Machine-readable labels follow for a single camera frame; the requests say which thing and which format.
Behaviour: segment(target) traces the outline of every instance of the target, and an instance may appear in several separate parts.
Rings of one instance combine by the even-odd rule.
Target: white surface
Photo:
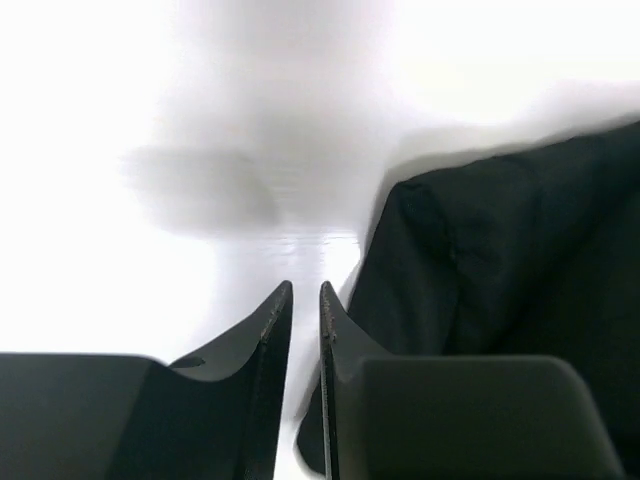
[[[276,478],[304,478],[320,283],[348,298],[393,182],[640,112],[639,10],[4,2],[0,349],[169,362],[290,279]]]

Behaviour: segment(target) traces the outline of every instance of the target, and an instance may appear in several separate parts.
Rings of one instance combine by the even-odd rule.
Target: black object
[[[271,479],[292,301],[284,282],[170,367],[139,357],[0,355],[0,478]]]
[[[349,316],[397,355],[562,358],[639,476],[638,245],[635,123],[397,184]],[[316,389],[298,445],[317,471],[321,421]]]
[[[552,357],[398,357],[322,286],[327,478],[623,478],[588,388]]]

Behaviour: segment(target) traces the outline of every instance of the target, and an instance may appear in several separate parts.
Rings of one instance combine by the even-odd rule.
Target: black plastic piece
[[[195,352],[0,355],[0,478],[271,479],[292,288]]]
[[[327,478],[623,478],[586,384],[553,357],[402,357],[320,293]]]

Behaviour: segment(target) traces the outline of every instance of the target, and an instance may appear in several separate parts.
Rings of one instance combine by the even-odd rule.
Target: dark cloth
[[[639,475],[640,123],[399,183],[349,315],[395,354],[569,361]],[[319,472],[321,416],[316,388],[298,445]]]

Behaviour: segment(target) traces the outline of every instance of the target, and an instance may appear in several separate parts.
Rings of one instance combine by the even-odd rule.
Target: white floor
[[[3,3],[0,350],[169,362],[292,280],[276,479],[305,478],[318,288],[348,299],[390,186],[640,114],[638,18],[632,0]]]

